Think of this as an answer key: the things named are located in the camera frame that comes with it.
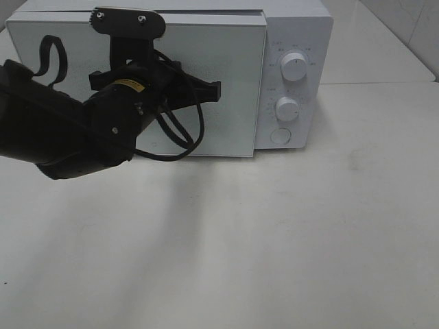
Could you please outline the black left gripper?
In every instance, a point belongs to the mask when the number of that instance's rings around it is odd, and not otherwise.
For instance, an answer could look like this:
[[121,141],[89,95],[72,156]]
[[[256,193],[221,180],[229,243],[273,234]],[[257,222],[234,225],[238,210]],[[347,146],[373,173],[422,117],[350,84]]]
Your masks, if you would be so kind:
[[89,23],[110,36],[110,69],[89,75],[95,93],[90,113],[164,113],[220,100],[221,83],[183,71],[179,61],[155,50],[166,29],[155,11],[96,7]]

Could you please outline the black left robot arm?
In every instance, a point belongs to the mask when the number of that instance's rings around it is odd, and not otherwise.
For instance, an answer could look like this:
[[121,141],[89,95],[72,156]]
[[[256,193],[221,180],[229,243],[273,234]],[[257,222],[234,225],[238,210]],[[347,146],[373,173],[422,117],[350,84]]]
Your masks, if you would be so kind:
[[[49,70],[52,50],[59,62],[55,83],[67,76],[67,53],[57,36],[41,40],[39,70],[13,60],[3,63],[1,155],[30,162],[52,180],[116,167],[134,156],[162,162],[188,156],[201,139],[191,137],[175,111],[218,101],[221,84],[187,74],[181,63],[154,48],[165,33],[165,20],[157,12],[96,7],[89,23],[110,38],[110,68],[89,75],[93,94],[86,101],[37,82]],[[137,148],[138,136],[153,122],[182,149],[181,155]]]

